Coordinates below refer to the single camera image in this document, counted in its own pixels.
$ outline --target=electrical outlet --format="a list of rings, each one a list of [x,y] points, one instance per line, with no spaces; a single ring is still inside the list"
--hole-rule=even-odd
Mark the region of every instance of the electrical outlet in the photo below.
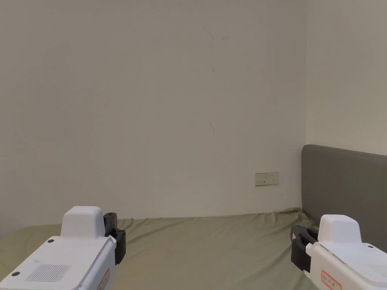
[[[279,184],[279,172],[256,173],[255,186]]]
[[[266,184],[279,184],[279,172],[269,172],[267,174]]]

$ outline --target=wall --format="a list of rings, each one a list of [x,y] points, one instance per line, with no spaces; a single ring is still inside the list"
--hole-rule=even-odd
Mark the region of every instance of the wall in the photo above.
[[[300,206],[305,23],[305,0],[2,2],[0,235]]]
[[[307,3],[307,143],[387,154],[387,1]]]

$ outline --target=black bracket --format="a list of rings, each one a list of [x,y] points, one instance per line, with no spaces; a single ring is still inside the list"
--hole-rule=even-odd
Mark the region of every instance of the black bracket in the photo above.
[[[317,242],[319,231],[311,228],[294,225],[291,227],[290,239],[291,261],[300,270],[310,272],[310,256],[306,253],[306,246]]]
[[[126,254],[126,236],[125,231],[117,228],[117,214],[109,212],[103,216],[105,223],[105,237],[112,236],[116,239],[117,245],[115,249],[116,265],[121,263]]]

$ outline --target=bed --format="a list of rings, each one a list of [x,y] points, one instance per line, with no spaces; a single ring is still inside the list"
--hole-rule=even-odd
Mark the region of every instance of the bed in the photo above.
[[[127,233],[127,254],[111,289],[315,290],[290,261],[291,226],[316,226],[324,213],[347,214],[360,223],[365,242],[386,250],[385,224],[373,227],[368,220],[386,219],[382,212],[373,210],[383,207],[375,197],[384,201],[386,188],[381,177],[386,169],[384,156],[306,145],[302,151],[303,209],[226,217],[120,220],[118,227]],[[371,193],[363,191],[359,174],[363,180],[373,178],[368,188]],[[60,225],[27,227],[0,240],[0,279],[48,237],[59,233]]]

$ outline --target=white plastic housing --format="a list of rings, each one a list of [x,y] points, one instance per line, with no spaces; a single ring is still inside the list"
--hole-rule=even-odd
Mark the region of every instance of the white plastic housing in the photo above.
[[[108,289],[115,273],[116,240],[104,236],[102,210],[75,206],[63,217],[61,236],[34,251],[0,282],[0,290]]]
[[[358,223],[342,215],[321,218],[318,242],[307,245],[310,273],[318,289],[387,289],[387,254],[362,243]]]

